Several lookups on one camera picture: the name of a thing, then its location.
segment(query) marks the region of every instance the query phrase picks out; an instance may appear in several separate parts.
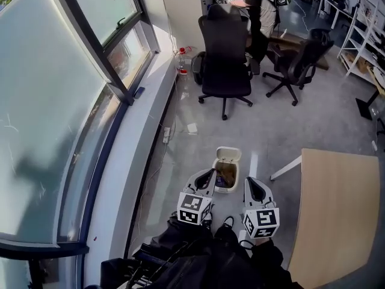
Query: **window frame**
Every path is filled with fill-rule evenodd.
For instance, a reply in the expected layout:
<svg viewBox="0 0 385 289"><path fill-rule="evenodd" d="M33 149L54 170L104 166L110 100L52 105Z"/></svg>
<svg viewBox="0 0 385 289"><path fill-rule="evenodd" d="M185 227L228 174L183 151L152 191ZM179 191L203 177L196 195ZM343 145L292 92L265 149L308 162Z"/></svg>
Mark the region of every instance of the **window frame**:
<svg viewBox="0 0 385 289"><path fill-rule="evenodd" d="M58 0L58 3L61 5L69 19L70 24L73 26L77 35L84 43L88 54L92 57L97 66L109 80L109 82L106 83L106 86L116 95L117 99L120 101L120 105L115 113L111 125L109 126L109 129L106 132L106 136L100 148L100 152L97 156L97 161L91 175L85 201L84 203L82 202L84 206L82 207L83 210L78 241L56 241L56 243L52 244L39 244L0 239L1 257L25 260L29 262L29 272L32 281L31 285L33 288L43 288L43 279L41 277L39 260L73 256L75 257L76 262L74 271L75 274L73 275L76 287L84 287L84 261L85 255L89 252L89 247L87 246L88 232L90 229L91 215L100 180L102 179L103 170L125 113L127 112L129 106L134 104L133 96L140 84L140 81L154 56L160 51L158 41L155 37L155 32L152 24L150 23L143 0L134 0L133 2L137 8L137 12L123 24L118 25L117 29L110 35L110 37L103 44L101 44L88 23L87 18L82 12L77 0ZM140 66L132 84L127 89L122 80L119 78L117 72L114 70L112 64L108 61L108 54L139 22L142 25L144 35L149 43L150 52L147 54L146 59Z"/></svg>

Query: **gray floor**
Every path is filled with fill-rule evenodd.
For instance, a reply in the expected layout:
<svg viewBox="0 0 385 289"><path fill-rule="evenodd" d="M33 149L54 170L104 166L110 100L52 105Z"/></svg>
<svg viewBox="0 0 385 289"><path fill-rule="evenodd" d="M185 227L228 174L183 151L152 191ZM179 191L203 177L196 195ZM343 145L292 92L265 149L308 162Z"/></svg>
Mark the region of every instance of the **gray floor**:
<svg viewBox="0 0 385 289"><path fill-rule="evenodd" d="M298 35L306 38L307 30L312 28L329 29L333 23L335 9L331 8L331 15L329 16L325 12L321 12L318 15L319 2L313 1L313 4L302 2L301 0L293 0L289 5L280 7L281 24L279 26L280 34L288 29L288 33ZM340 14L336 26L330 32L330 38L334 40L334 44L338 47L342 47L343 41L348 33L348 27L342 27L342 25L350 26L350 23L346 16Z"/></svg>
<svg viewBox="0 0 385 289"><path fill-rule="evenodd" d="M239 162L241 181L235 193L215 194L214 230L228 215L236 218L235 232L242 229L239 216L243 206L242 180L248 175L251 153L256 152L259 155L257 177L271 187L280 208L281 226L274 242L283 253L283 267L287 267L298 220L300 168L290 171L274 183L269 182L270 174L299 156L301 148L375 155L371 145L371 141L376 140L375 123L359 115L355 101L356 97L369 99L375 88L354 75L344 79L345 69L336 60L335 50L333 48L333 53L327 56L330 64L328 71L318 69L313 82L303 91L294 87L299 98L296 107L291 105L292 98L286 89L281 89L268 99L266 92L277 82L255 76L251 82L252 93L248 97L254 105L250 108L241 101L228 100L227 121L221 120L221 99L209 98L204 104L199 104L197 97L202 93L200 86L190 76L182 76L164 121L164 126L171 126L175 116L176 130L167 147L161 142L162 138L156 145L131 251L146 237L148 241L148 237L158 235L166 228L168 217L176 210L179 192L192 174L211 167L216 148L231 146L242 150ZM267 59L263 60L261 69L274 73ZM190 128L195 125L197 132L189 133L188 125ZM384 144L385 137L379 137L379 156L383 155ZM161 169L154 175L164 153ZM383 195L384 183L381 186ZM380 286L380 277L385 268L384 207L382 203L380 225L369 263L326 287Z"/></svg>

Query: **windowsill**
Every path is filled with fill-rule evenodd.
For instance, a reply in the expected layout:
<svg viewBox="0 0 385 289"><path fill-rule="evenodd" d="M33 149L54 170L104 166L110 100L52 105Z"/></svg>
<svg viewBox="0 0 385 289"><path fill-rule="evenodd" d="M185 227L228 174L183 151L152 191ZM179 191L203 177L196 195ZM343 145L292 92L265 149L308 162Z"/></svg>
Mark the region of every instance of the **windowsill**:
<svg viewBox="0 0 385 289"><path fill-rule="evenodd" d="M175 77L172 55L157 54L141 80L145 91L120 125L93 208L85 287L99 284L102 261L123 257L144 167Z"/></svg>

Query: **metal shelving unit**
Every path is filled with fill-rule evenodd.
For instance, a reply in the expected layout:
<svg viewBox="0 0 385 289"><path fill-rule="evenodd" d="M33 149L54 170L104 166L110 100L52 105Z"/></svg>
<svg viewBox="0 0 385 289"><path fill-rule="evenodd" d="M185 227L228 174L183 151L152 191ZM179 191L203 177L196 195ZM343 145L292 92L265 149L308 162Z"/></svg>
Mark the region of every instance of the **metal shelving unit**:
<svg viewBox="0 0 385 289"><path fill-rule="evenodd" d="M367 17L365 14L362 14L363 17L365 18L366 25L368 26L366 31L363 31L362 29L360 29L359 27L356 26L356 19L357 19L358 13L360 12L360 6L361 6L362 1L366 1L368 4L370 4L371 6L374 7L374 12L371 14L370 18ZM375 58L373 57L372 53L366 48L366 45L369 44L373 48L376 49L378 54L381 54L382 56L385 57L385 51L383 51L378 46L376 46L375 41L374 41L375 39L378 39L378 37L374 33L375 31L377 33L380 33L380 34L385 36L385 32L382 31L382 29L379 26L377 26L375 23L376 18L377 18L377 14L380 14L380 15L385 17L385 15L378 9L378 3L374 4L370 0L359 0L358 1L357 6L356 6L356 11L354 12L354 16L353 16L350 28L348 30L348 34L347 34L346 39L343 42L341 50L339 51L338 56L337 56L341 60L342 64L346 67L346 70L347 70L347 73L345 75L346 77L349 76L350 73L353 73L353 74L363 78L364 80L367 80L367 81L373 83L372 78L371 78L369 73L367 73L367 72L361 73L361 71L359 71L359 68L357 67L357 62L358 62L360 57L364 58L366 61L371 63L373 66L379 68L382 72L385 73L385 70L383 70L378 65L378 63L375 60ZM361 37L363 39L362 43L358 43L357 41L355 41L351 38L351 35L352 35L354 30L356 30L361 35ZM349 43L352 44L352 47L347 47L347 44L349 44ZM353 62L351 62L347 59L347 52L349 52L349 51L350 52L357 51L357 55L356 55Z"/></svg>

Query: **chair backrest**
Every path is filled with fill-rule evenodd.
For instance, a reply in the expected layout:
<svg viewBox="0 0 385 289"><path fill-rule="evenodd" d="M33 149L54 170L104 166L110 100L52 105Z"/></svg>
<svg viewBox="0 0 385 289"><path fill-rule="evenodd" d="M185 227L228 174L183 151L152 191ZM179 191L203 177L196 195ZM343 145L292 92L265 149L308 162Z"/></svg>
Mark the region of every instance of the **chair backrest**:
<svg viewBox="0 0 385 289"><path fill-rule="evenodd" d="M302 44L298 55L290 65L288 75L291 82L304 78L309 68L314 66L334 45L334 41L330 40L329 32L326 29L309 31L306 42Z"/></svg>
<svg viewBox="0 0 385 289"><path fill-rule="evenodd" d="M248 18L237 7L213 4L198 20L205 40L205 63L245 63Z"/></svg>

